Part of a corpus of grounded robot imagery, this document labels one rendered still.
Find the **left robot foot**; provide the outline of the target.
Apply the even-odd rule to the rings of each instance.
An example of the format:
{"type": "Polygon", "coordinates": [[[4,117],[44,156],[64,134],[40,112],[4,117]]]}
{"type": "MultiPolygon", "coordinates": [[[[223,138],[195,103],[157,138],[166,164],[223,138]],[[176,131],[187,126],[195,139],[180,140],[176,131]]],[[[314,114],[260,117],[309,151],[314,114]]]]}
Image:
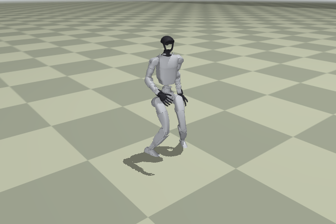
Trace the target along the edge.
{"type": "MultiPolygon", "coordinates": [[[[181,139],[180,139],[180,140],[181,140],[181,139]]],[[[182,146],[183,148],[187,148],[187,144],[186,144],[185,140],[184,140],[184,141],[180,141],[180,144],[181,144],[181,146],[182,146]]]]}

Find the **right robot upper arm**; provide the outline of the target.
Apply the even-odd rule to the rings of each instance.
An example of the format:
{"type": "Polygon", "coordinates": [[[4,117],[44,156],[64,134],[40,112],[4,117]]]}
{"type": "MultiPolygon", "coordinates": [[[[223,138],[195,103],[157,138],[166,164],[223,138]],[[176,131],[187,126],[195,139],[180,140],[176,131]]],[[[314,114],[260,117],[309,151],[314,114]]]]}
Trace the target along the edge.
{"type": "Polygon", "coordinates": [[[158,63],[159,63],[159,57],[154,57],[149,60],[149,66],[146,71],[145,77],[149,77],[150,81],[153,81],[153,78],[151,76],[154,73],[155,66],[157,66],[158,63]]]}

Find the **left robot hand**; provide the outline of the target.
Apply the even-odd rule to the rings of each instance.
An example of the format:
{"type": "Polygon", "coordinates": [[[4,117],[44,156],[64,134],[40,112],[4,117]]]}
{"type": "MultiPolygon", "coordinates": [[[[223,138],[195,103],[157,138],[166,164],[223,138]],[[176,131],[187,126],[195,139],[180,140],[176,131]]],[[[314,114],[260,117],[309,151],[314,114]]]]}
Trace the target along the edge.
{"type": "Polygon", "coordinates": [[[178,94],[178,95],[180,95],[180,96],[183,98],[183,101],[184,101],[185,106],[186,106],[186,102],[188,102],[188,100],[187,100],[187,98],[183,95],[183,91],[182,91],[182,89],[181,89],[181,92],[182,92],[182,93],[180,93],[180,94],[178,94]],[[185,102],[185,100],[186,100],[186,102],[185,102]]]}

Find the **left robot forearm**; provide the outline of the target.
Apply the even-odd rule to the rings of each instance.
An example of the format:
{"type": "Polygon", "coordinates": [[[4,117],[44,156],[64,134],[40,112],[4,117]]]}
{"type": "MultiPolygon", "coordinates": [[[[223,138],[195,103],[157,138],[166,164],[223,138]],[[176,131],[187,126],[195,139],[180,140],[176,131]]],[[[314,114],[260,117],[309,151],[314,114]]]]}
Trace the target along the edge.
{"type": "MultiPolygon", "coordinates": [[[[180,75],[180,77],[181,77],[181,75],[180,75]]],[[[175,80],[175,85],[176,85],[175,88],[176,88],[178,94],[182,93],[181,92],[181,82],[180,82],[181,79],[180,79],[180,77],[177,77],[176,80],[175,80]]]]}

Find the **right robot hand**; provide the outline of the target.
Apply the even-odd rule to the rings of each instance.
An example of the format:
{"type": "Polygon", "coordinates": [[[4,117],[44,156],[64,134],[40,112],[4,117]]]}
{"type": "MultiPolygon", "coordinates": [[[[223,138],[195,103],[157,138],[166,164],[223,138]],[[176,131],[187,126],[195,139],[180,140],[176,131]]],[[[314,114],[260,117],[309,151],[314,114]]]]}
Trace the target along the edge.
{"type": "MultiPolygon", "coordinates": [[[[159,90],[159,89],[158,89],[159,90]]],[[[160,100],[165,104],[165,102],[168,104],[168,105],[170,105],[169,103],[172,103],[172,102],[170,102],[169,100],[171,100],[171,101],[173,101],[172,99],[170,99],[168,96],[166,96],[166,95],[169,95],[169,96],[172,96],[171,94],[168,94],[168,93],[163,93],[161,90],[159,90],[159,93],[157,94],[157,96],[158,97],[160,97],[160,100]],[[168,99],[169,100],[168,100],[168,99]],[[168,103],[168,102],[169,103],[168,103]]],[[[168,106],[167,104],[165,104],[166,106],[168,106]]]]}

